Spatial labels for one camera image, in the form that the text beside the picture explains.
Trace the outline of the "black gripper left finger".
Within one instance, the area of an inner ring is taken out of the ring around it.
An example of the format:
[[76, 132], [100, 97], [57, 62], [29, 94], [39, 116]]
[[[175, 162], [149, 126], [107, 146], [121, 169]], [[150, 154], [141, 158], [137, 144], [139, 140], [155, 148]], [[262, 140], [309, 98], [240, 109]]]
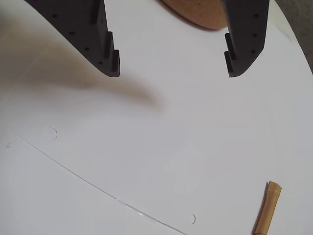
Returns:
[[109, 77], [120, 75], [119, 51], [108, 31], [103, 0], [28, 0], [93, 66]]

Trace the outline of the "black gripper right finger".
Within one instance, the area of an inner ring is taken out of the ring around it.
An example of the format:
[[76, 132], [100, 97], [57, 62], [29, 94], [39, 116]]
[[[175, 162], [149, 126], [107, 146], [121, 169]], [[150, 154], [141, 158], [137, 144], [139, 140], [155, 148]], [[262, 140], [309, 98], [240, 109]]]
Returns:
[[269, 0], [224, 0], [228, 33], [224, 52], [230, 77], [242, 75], [265, 45]]

